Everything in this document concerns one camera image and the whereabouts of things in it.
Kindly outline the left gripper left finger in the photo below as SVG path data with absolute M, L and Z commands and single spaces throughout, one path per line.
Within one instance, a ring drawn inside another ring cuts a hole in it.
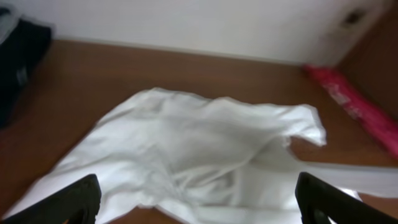
M 3 224 L 94 224 L 101 189 L 94 174 L 87 175 L 32 206 L 6 218 Z

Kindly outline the red t-shirt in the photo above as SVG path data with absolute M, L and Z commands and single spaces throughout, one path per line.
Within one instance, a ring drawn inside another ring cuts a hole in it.
M 390 155 L 397 157 L 397 123 L 392 118 L 360 94 L 340 72 L 312 65 L 304 66 L 304 70 Z

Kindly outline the white t-shirt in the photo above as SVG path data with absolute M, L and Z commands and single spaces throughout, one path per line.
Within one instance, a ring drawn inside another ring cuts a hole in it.
M 189 223 L 299 223 L 301 172 L 349 195 L 397 197 L 396 169 L 303 162 L 290 151 L 294 136 L 326 144 L 314 107 L 142 91 L 103 116 L 8 215 L 88 174 L 102 192 L 98 223 L 138 206 Z

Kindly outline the folded black clothes stack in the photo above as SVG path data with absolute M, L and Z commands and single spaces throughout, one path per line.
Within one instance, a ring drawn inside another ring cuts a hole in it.
M 7 126 L 16 101 L 47 53 L 52 29 L 1 4 L 1 127 Z

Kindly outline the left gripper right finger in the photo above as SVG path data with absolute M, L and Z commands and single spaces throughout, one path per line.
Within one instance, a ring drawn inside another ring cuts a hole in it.
M 397 224 L 397 219 L 301 172 L 295 187 L 303 224 Z

